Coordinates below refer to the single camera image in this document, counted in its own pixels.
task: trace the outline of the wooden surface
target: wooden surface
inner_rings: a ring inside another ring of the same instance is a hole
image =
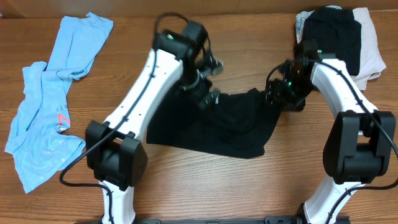
[[[393,0],[1,0],[17,9],[18,14],[5,12],[10,18],[85,17],[87,12],[101,16],[156,16],[165,11],[185,15],[294,13],[336,5],[353,9],[398,9]]]
[[[380,110],[398,114],[398,13],[371,13],[379,49],[387,65],[364,94]],[[81,138],[90,120],[103,121],[123,99],[146,61],[154,19],[111,18],[114,29],[96,57],[89,75],[74,82],[68,94],[72,128]],[[193,17],[208,30],[224,73],[213,78],[225,93],[263,89],[268,72],[291,58],[295,14]],[[0,20],[0,223],[73,223],[103,214],[100,189],[71,188],[59,173],[25,194],[14,159],[3,152],[9,125],[24,99],[22,67],[48,61],[59,19]],[[177,28],[178,22],[163,22]],[[144,145],[149,165],[136,187],[139,218],[262,218],[293,215],[324,175],[322,151],[333,117],[321,94],[313,92],[301,113],[282,113],[266,153],[255,159],[233,159],[172,147]],[[398,175],[391,157],[389,170],[374,185],[389,184]],[[67,175],[72,182],[96,182],[82,161]],[[344,215],[356,223],[395,223],[398,190],[358,192]]]

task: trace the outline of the white leg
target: white leg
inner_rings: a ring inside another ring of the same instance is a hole
[[[304,204],[304,214],[308,223],[311,224],[333,224],[336,222],[337,214],[344,207],[351,196],[347,195],[344,200],[336,208],[332,219],[326,223],[326,219],[330,213],[331,208],[336,201],[342,196],[346,189],[352,187],[364,186],[360,182],[346,182],[343,184],[336,184],[332,177],[325,174],[321,184]]]
[[[119,187],[107,181],[99,182],[101,185],[109,187],[112,191],[112,216],[114,224],[132,224],[136,213],[132,207],[132,198],[134,195],[134,187],[128,187],[126,191],[119,190]],[[102,190],[104,195],[104,217],[103,224],[111,224],[109,221],[109,196],[106,190]]]

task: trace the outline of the light blue cloth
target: light blue cloth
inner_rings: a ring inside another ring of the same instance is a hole
[[[333,9],[341,9],[340,6],[327,6]],[[297,43],[300,43],[301,39],[303,38],[303,28],[305,20],[310,17],[313,11],[307,12],[303,11],[297,14],[296,16],[296,39]]]
[[[12,120],[6,152],[14,156],[26,193],[81,154],[84,140],[61,134],[70,128],[67,93],[73,80],[90,71],[112,27],[113,21],[93,13],[86,19],[65,16],[49,64],[22,69],[25,100]]]

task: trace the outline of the black cloth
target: black cloth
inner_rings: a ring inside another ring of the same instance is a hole
[[[184,92],[171,89],[148,125],[147,143],[238,158],[264,155],[280,115],[264,97],[256,89],[221,93],[211,108],[201,110]]]
[[[357,76],[361,60],[361,28],[352,10],[324,7],[304,22],[303,40],[316,40],[326,53],[337,53],[350,75]]]

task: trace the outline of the wooden table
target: wooden table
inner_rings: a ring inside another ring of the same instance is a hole
[[[380,110],[398,114],[398,12],[373,12],[379,49],[387,65],[364,92]],[[123,99],[141,72],[152,41],[151,17],[111,18],[114,28],[89,75],[74,82],[68,94],[72,128],[81,138],[92,120],[103,121]],[[224,93],[263,89],[266,75],[292,58],[294,14],[193,17],[212,39],[224,73],[212,78]],[[0,146],[4,151],[9,125],[24,99],[22,67],[48,61],[60,19],[0,20]],[[182,27],[177,21],[167,27]],[[255,159],[233,159],[184,149],[145,144],[149,165],[136,187],[139,218],[262,218],[293,215],[320,183],[322,151],[333,117],[321,94],[313,92],[301,113],[282,113],[266,153]],[[374,185],[396,179],[398,162]],[[73,223],[103,214],[100,189],[71,188],[59,173],[25,194],[10,154],[0,153],[0,223]],[[67,175],[71,182],[96,182],[81,161]],[[353,223],[395,223],[398,190],[358,192],[343,215]]]

